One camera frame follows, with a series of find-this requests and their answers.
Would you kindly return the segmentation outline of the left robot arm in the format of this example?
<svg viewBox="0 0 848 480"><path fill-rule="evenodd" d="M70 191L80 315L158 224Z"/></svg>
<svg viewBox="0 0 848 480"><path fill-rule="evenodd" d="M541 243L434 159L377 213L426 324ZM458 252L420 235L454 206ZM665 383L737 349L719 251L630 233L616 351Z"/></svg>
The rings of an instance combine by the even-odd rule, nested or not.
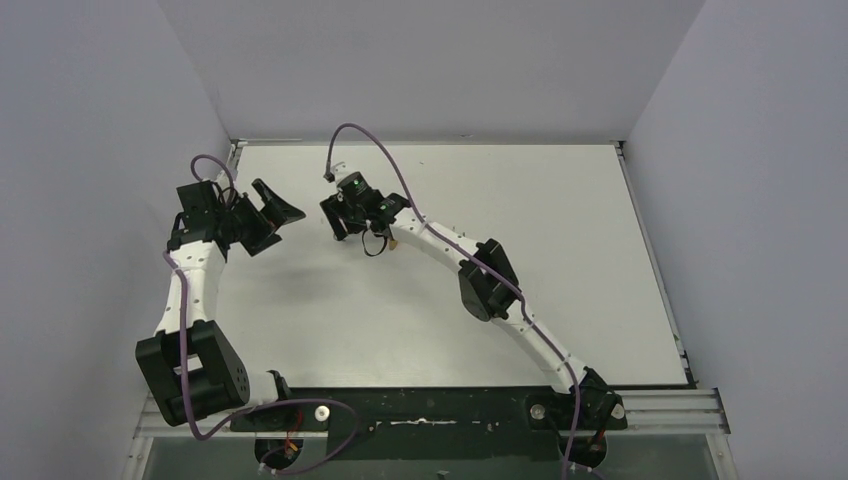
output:
<svg viewBox="0 0 848 480"><path fill-rule="evenodd" d="M275 370L249 373L217 322L230 247L239 244L256 256L280 242L279 228L306 216L264 181L252 186L260 207L211 180L177 190L182 210L163 254L172 270L167 303L154 334L135 347L149 391L170 426L242 407L256 409L273 427L295 416L296 400L283 377Z"/></svg>

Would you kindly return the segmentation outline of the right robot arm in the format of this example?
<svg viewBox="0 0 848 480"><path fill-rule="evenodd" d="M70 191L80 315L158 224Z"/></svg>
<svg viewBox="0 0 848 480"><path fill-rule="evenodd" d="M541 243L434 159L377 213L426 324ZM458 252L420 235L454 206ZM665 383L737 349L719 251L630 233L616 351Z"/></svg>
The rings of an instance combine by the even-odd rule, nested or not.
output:
<svg viewBox="0 0 848 480"><path fill-rule="evenodd" d="M551 387L567 394L562 411L568 422L585 427L598 417L624 418L621 397L535 318L498 241L478 242L451 231L427 219L408 196L383 195L358 171L343 169L324 178L337 189L321 203L336 240L370 231L428 255L456 275L466 311L501 328Z"/></svg>

